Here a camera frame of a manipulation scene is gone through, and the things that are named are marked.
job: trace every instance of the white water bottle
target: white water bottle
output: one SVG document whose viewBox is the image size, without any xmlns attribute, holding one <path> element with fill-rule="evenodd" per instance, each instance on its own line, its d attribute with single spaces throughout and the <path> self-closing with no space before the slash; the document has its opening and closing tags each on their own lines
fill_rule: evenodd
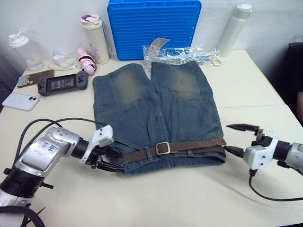
<svg viewBox="0 0 303 227">
<path fill-rule="evenodd" d="M 44 67 L 34 44 L 21 33 L 27 31 L 26 27 L 19 30 L 17 34 L 9 36 L 9 46 L 14 48 L 17 54 L 26 62 L 32 71 L 39 71 Z"/>
<path fill-rule="evenodd" d="M 81 26 L 84 28 L 92 54 L 99 64 L 109 61 L 102 20 L 98 15 L 84 15 L 81 17 Z"/>
<path fill-rule="evenodd" d="M 220 42 L 219 49 L 221 57 L 227 56 L 231 51 L 232 46 L 236 42 L 236 39 L 242 30 L 246 19 L 251 14 L 251 11 L 251 5 L 241 4 L 237 6 L 237 9 L 232 15 Z"/>
</svg>

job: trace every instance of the pink object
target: pink object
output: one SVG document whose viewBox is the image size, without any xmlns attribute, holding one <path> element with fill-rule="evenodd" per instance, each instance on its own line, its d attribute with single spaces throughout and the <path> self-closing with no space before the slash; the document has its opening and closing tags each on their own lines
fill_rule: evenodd
<svg viewBox="0 0 303 227">
<path fill-rule="evenodd" d="M 94 74 L 97 69 L 94 59 L 90 56 L 89 52 L 83 48 L 77 50 L 77 55 L 81 68 L 90 76 Z"/>
</svg>

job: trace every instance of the white label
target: white label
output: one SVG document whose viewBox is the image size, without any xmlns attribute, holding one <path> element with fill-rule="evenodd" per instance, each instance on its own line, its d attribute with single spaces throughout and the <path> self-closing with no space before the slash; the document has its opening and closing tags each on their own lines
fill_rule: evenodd
<svg viewBox="0 0 303 227">
<path fill-rule="evenodd" d="M 148 56 L 157 57 L 162 46 L 164 46 L 169 40 L 170 39 L 156 38 L 150 45 Z"/>
<path fill-rule="evenodd" d="M 49 155 L 56 153 L 60 147 L 56 144 L 53 144 L 47 140 L 44 140 L 39 147 L 37 147 L 36 152 L 40 155 Z"/>
</svg>

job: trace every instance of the white phone case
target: white phone case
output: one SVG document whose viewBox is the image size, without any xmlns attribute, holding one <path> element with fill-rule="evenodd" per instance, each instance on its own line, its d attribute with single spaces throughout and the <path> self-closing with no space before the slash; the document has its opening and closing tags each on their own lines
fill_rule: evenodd
<svg viewBox="0 0 303 227">
<path fill-rule="evenodd" d="M 40 99 L 35 96 L 27 96 L 17 93 L 11 93 L 2 103 L 3 106 L 31 111 L 38 104 Z"/>
</svg>

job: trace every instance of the denim shorts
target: denim shorts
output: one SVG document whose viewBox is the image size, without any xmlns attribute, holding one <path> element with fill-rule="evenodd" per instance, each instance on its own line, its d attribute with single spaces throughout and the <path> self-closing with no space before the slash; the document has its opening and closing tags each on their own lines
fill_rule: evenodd
<svg viewBox="0 0 303 227">
<path fill-rule="evenodd" d="M 225 162 L 220 152 L 166 154 L 152 157 L 160 142 L 185 142 L 223 137 L 213 92 L 199 65 L 153 63 L 151 80 L 142 65 L 128 64 L 95 77 L 95 120 L 113 128 L 111 148 L 124 155 L 145 150 L 147 159 L 129 163 L 110 158 L 124 174 L 143 174 L 177 166 L 210 166 Z"/>
</svg>

